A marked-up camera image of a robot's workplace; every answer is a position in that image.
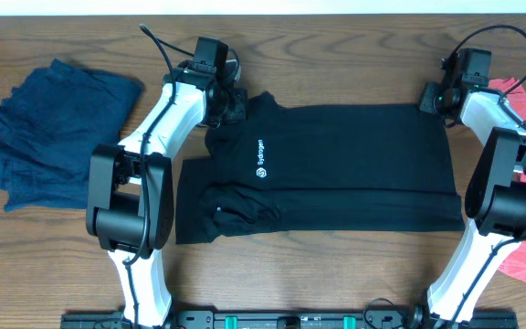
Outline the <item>black t-shirt with white logo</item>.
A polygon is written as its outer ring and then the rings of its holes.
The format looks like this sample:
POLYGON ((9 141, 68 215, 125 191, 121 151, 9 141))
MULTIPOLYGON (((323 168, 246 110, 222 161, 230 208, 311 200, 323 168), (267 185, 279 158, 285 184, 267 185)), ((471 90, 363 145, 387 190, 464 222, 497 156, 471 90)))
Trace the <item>black t-shirt with white logo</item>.
POLYGON ((178 184, 180 244, 291 230, 460 231, 442 120, 414 104, 285 108, 263 93, 178 184))

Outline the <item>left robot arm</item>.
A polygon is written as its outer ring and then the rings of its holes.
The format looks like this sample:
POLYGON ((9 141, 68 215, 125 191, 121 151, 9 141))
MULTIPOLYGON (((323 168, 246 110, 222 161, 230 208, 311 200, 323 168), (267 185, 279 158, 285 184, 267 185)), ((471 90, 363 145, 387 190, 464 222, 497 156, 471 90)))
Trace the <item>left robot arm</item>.
POLYGON ((173 161, 195 126, 244 118, 246 92, 235 86, 240 71, 235 60, 222 69, 203 64, 174 69, 142 124, 117 144, 93 151, 86 229, 113 261, 125 306, 121 313, 89 320, 89 327, 168 325, 173 300, 162 249, 174 220, 173 161))

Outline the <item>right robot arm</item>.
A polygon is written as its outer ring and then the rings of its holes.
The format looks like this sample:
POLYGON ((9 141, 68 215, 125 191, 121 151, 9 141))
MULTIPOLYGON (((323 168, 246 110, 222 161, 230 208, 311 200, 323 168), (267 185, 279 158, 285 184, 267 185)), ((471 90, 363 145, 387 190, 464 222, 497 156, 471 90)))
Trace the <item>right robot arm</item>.
POLYGON ((500 265, 526 240, 526 121, 499 90, 427 83, 420 110, 467 126, 483 151, 468 184, 468 217, 456 251, 408 328, 498 328, 512 315, 474 308, 500 265))

